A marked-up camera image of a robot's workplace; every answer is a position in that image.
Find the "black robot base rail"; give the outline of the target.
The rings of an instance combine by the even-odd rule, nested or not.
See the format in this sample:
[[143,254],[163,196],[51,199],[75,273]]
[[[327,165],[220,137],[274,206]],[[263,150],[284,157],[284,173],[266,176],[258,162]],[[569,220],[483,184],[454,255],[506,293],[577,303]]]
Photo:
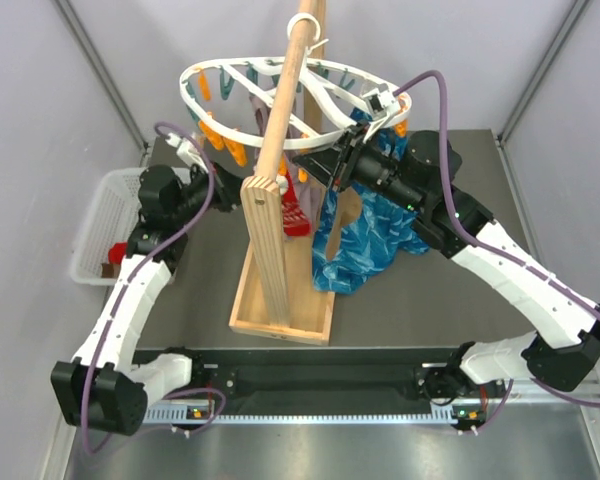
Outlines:
[[193,360],[185,385],[212,387],[227,415],[308,416],[426,413],[449,400],[501,398],[505,383],[483,387],[446,374],[452,348],[184,349]]

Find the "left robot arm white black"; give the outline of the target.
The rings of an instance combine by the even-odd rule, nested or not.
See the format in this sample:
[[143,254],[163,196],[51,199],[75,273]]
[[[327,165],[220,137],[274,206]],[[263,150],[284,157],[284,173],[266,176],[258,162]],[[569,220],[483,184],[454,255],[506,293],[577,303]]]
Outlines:
[[168,394],[192,397],[206,387],[205,370],[177,350],[139,367],[132,361],[149,314],[178,269],[189,230],[208,209],[239,207],[243,182],[218,163],[187,170],[150,166],[138,181],[137,220],[111,296],[73,358],[57,362],[50,376],[67,424],[126,436]]

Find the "red santa christmas sock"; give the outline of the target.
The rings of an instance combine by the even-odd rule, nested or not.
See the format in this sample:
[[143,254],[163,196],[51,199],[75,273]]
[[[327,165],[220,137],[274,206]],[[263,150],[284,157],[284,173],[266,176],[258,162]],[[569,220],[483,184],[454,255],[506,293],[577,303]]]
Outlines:
[[289,237],[309,236],[311,223],[300,206],[289,172],[279,175],[278,180],[284,180],[280,186],[284,233]]

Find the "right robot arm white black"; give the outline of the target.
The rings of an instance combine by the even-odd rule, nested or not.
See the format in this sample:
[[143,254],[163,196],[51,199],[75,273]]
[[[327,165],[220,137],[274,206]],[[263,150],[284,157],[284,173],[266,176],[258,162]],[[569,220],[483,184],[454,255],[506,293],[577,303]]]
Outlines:
[[518,337],[461,345],[443,371],[449,388],[467,396],[496,380],[529,379],[577,403],[573,391],[600,359],[600,303],[558,280],[487,207],[454,186],[462,159],[446,133],[409,135],[395,159],[367,140],[366,132],[355,125],[293,162],[331,190],[359,184],[415,213],[413,229],[427,246],[483,280],[533,327]]

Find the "white oval clip hanger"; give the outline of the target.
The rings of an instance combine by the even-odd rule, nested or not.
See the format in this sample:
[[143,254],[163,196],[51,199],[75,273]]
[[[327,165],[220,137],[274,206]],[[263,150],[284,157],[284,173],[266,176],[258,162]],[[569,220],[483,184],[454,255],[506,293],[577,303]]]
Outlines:
[[[186,68],[179,78],[181,99],[207,140],[228,148],[237,163],[242,162],[246,147],[260,150],[255,167],[257,177],[277,181],[286,174],[281,165],[283,153],[335,142],[354,125],[340,106],[342,102],[371,117],[365,139],[387,127],[400,134],[406,132],[412,107],[409,94],[398,93],[395,84],[374,74],[315,56],[315,51],[327,42],[316,12],[305,2],[289,20],[288,46],[283,56],[206,60]],[[212,70],[219,74],[223,87],[240,86],[270,109],[271,117],[263,133],[244,133],[208,112],[206,104],[211,96],[206,75]],[[335,127],[333,131],[323,133],[320,127],[310,125],[293,112],[298,87],[313,99],[318,113]]]

